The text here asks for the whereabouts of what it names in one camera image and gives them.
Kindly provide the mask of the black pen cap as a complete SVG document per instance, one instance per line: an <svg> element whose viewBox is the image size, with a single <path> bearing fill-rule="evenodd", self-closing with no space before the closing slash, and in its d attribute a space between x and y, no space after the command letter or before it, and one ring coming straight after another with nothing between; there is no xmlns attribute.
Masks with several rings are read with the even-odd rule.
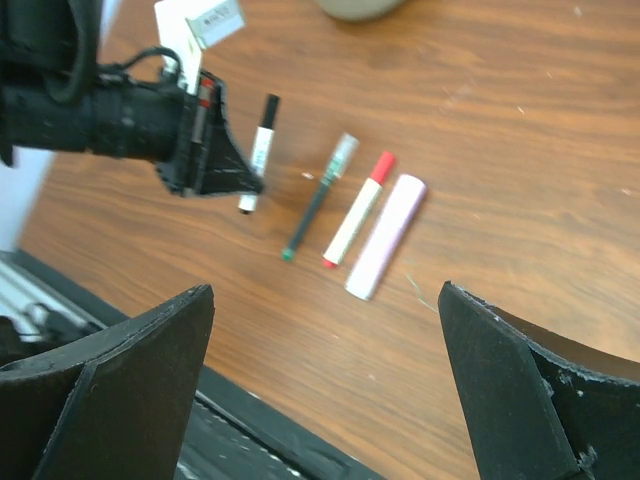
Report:
<svg viewBox="0 0 640 480"><path fill-rule="evenodd" d="M275 94L268 94L266 97L266 103L263 111L260 127L268 130L273 130L276 116L280 104L280 97Z"/></svg>

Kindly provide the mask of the white red marker pen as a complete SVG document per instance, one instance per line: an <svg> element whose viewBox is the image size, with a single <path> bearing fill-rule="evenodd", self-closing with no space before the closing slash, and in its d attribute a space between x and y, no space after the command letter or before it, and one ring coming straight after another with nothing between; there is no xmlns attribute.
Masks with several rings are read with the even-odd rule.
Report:
<svg viewBox="0 0 640 480"><path fill-rule="evenodd" d="M379 185L371 180L370 175L367 177L323 254L322 261L325 267L336 268L341 264L371 208L382 192L383 185Z"/></svg>

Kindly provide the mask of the pink highlighter pen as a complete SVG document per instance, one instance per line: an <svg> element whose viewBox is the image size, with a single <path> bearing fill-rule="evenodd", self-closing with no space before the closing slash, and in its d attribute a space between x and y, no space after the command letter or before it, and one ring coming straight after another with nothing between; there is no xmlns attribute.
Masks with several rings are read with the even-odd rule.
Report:
<svg viewBox="0 0 640 480"><path fill-rule="evenodd" d="M409 174L398 177L347 277L348 293L364 301L373 296L426 191L426 183L419 178Z"/></svg>

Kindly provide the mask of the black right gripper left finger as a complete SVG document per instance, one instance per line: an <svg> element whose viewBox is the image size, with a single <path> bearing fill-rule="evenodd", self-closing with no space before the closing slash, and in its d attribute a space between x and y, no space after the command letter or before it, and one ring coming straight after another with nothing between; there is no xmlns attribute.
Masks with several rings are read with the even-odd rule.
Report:
<svg viewBox="0 0 640 480"><path fill-rule="evenodd" d="M173 478L213 316L199 285L3 366L2 478Z"/></svg>

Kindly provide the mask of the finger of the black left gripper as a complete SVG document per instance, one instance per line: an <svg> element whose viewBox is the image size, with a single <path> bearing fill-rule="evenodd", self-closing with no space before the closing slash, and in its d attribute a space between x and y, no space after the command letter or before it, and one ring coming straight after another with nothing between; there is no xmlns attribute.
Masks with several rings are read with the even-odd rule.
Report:
<svg viewBox="0 0 640 480"><path fill-rule="evenodd" d="M226 85L202 79L194 136L192 193L196 196L261 194L264 182L249 165L227 119Z"/></svg>

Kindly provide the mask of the clear pen cap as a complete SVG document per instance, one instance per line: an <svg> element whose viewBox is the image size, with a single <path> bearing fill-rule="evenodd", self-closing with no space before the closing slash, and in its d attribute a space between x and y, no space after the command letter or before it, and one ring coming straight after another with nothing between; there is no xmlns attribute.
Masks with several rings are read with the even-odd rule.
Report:
<svg viewBox="0 0 640 480"><path fill-rule="evenodd" d="M325 174L328 178L340 178L351 161L359 146L359 140L353 135L344 133L332 155L330 156Z"/></svg>

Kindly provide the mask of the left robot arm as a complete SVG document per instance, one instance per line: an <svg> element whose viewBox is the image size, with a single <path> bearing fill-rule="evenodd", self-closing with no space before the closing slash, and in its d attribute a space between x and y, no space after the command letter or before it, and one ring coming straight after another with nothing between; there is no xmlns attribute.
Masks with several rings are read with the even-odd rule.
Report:
<svg viewBox="0 0 640 480"><path fill-rule="evenodd" d="M1 5L1 160L18 147L89 152L154 165L180 196L259 194L264 183L232 136L225 83L203 52L243 26L234 1L159 1L160 41L98 61L99 1Z"/></svg>

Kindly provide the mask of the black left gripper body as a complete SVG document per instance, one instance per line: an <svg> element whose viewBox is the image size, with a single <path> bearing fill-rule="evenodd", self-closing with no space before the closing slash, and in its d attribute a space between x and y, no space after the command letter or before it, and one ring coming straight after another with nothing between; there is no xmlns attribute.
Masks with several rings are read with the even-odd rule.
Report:
<svg viewBox="0 0 640 480"><path fill-rule="evenodd" d="M168 78L103 77L91 95L87 149L149 161L175 195L223 193L223 81L199 74L194 95Z"/></svg>

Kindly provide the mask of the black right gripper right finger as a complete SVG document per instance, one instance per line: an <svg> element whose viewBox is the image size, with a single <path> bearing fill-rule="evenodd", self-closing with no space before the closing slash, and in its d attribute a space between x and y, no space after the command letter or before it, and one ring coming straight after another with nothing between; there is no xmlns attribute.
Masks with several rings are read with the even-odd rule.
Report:
<svg viewBox="0 0 640 480"><path fill-rule="evenodd" d="M639 365L450 281L439 316L483 479L636 479Z"/></svg>

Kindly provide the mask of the white black marker pen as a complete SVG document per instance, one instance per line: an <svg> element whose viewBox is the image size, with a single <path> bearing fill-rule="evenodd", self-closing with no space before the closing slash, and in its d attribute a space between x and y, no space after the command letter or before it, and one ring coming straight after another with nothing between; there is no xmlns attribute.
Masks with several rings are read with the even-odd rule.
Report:
<svg viewBox="0 0 640 480"><path fill-rule="evenodd" d="M258 125L254 138L253 148L251 152L251 166L255 170L256 174L260 178L262 178L265 173L271 150L275 132L275 125L273 130L268 130L265 128L261 128L260 124ZM251 214L255 211L257 202L257 195L243 195L239 200L238 209L244 215Z"/></svg>

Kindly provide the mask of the green pen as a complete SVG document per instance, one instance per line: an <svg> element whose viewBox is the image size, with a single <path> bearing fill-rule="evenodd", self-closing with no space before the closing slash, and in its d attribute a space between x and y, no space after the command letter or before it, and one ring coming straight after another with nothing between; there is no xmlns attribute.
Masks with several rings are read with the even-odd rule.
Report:
<svg viewBox="0 0 640 480"><path fill-rule="evenodd" d="M341 176L341 172L337 167L328 168L325 175L322 177L320 184L307 206L299 224L296 227L292 237L287 243L286 247L281 252L281 257L285 261L291 261L301 244L308 228L310 227L315 215L317 214L320 206L322 205L325 197L327 196L331 186Z"/></svg>

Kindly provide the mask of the red pen cap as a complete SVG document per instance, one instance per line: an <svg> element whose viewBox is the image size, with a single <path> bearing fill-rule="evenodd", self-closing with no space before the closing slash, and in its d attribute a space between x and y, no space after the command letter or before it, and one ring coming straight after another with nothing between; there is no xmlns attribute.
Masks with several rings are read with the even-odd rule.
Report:
<svg viewBox="0 0 640 480"><path fill-rule="evenodd" d="M379 185L383 185L391 173L395 161L396 157L393 153L389 151L383 152L370 174L370 179Z"/></svg>

